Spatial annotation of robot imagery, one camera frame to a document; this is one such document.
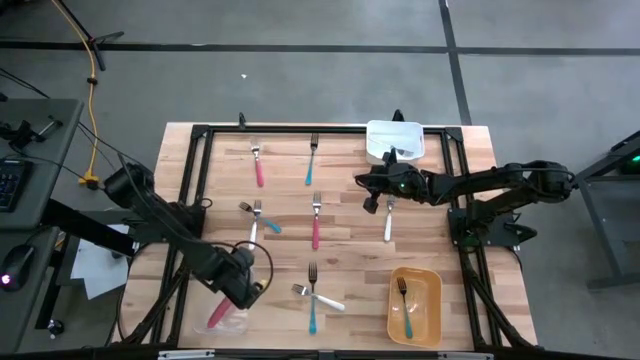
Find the wooden tabletop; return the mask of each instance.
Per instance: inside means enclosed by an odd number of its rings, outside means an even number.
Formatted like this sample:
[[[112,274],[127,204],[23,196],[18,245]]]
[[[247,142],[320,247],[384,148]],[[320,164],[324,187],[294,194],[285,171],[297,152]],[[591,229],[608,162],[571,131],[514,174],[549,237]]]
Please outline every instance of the wooden tabletop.
[[[167,201],[178,197],[192,123],[169,123],[155,171],[156,192]],[[496,164],[489,131],[484,126],[463,127],[470,170]],[[261,143],[265,186],[256,186],[253,155],[247,134],[216,134],[209,164],[205,197],[207,211],[203,239],[234,243],[248,240],[252,216],[238,208],[262,200],[262,214],[282,227],[281,234],[260,225],[258,242],[275,263],[271,287],[247,313],[242,335],[201,334],[220,294],[212,294],[191,280],[184,311],[181,347],[419,350],[394,343],[387,335],[389,277],[400,266],[436,271],[443,281],[442,341],[438,349],[472,349],[469,319],[457,251],[447,222],[448,205],[432,207],[398,200],[394,208],[392,241],[383,241],[386,211],[370,215],[362,209],[368,193],[353,176],[369,171],[364,135],[323,134],[314,161],[313,185],[305,186],[309,162],[308,134],[256,134]],[[439,139],[425,137],[426,154],[416,166],[444,172]],[[451,146],[454,159],[455,148]],[[199,171],[202,145],[196,157],[191,194]],[[314,190],[322,191],[320,249],[311,249]],[[480,194],[478,198],[494,196]],[[123,301],[125,336],[144,317],[158,296],[166,245],[152,245],[133,264]],[[518,262],[503,248],[487,248],[487,261],[497,303],[525,339],[535,343],[525,287]],[[257,279],[266,279],[264,254],[254,252]],[[309,335],[308,298],[291,291],[293,283],[307,284],[309,261],[318,263],[316,291],[346,305],[344,313],[316,306],[318,333]],[[172,317],[169,304],[165,333]],[[487,317],[479,306],[483,335],[489,341]]]

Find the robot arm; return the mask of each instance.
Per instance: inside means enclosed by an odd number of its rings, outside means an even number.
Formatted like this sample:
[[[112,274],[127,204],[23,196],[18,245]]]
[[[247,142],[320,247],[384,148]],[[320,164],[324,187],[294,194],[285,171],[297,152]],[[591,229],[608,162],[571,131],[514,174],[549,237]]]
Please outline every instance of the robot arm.
[[[530,203],[564,201],[572,190],[573,174],[564,166],[550,161],[511,163],[476,173],[451,176],[397,163],[395,149],[385,153],[383,159],[384,165],[372,166],[369,174],[355,177],[356,183],[371,194],[363,205],[371,214],[377,210],[380,194],[436,206],[462,195],[509,189],[493,199],[474,200],[467,204],[467,226],[477,229],[498,215]]]
[[[167,203],[154,192],[153,174],[139,165],[126,164],[105,181],[105,193],[119,206],[131,209],[184,256],[193,276],[213,292],[222,291],[238,309],[247,309],[262,294],[262,285],[250,283],[253,254],[238,247],[228,252],[196,238],[204,221],[204,208]]]

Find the keyboard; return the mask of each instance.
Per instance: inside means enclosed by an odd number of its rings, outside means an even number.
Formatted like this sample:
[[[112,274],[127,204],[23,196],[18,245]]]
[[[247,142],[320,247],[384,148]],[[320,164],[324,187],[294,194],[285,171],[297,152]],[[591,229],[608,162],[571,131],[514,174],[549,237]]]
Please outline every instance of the keyboard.
[[[23,160],[0,161],[0,212],[15,209],[32,165]]]

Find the concrete floor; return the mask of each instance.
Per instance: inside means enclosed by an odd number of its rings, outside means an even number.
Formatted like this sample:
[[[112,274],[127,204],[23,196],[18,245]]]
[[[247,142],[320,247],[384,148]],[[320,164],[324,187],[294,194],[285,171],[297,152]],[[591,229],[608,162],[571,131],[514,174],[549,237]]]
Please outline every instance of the concrete floor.
[[[218,44],[445,44],[437,0],[69,0],[95,35],[122,41]],[[634,0],[449,0],[459,46],[640,47]],[[48,1],[0,17],[0,38],[76,41]],[[447,55],[108,52],[95,110],[100,135],[152,167],[168,121],[366,122],[401,108],[408,120],[459,125]],[[638,130],[640,57],[460,56],[475,125],[490,127],[500,164],[559,161],[579,171]],[[86,54],[0,50],[0,67],[52,97],[86,99]],[[37,97],[0,79],[10,97]],[[83,117],[88,124],[87,115]],[[66,165],[84,171],[89,142]],[[97,173],[111,173],[98,160]],[[62,174],[54,196],[80,209],[112,204]],[[638,357],[640,287],[587,291],[608,272],[579,193],[530,206],[539,235],[522,260],[536,333],[559,351]],[[64,294],[56,341],[33,332],[22,350],[104,343],[117,294]]]

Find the orange container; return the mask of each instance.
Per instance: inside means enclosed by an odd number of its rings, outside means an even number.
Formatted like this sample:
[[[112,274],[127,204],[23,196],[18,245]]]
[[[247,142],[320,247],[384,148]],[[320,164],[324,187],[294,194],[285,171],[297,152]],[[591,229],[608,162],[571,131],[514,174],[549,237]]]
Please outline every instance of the orange container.
[[[398,289],[398,277],[407,283],[407,310],[413,338],[405,333],[404,303]],[[442,339],[442,279],[424,269],[399,267],[391,273],[387,333],[391,340],[405,345],[433,348]]]

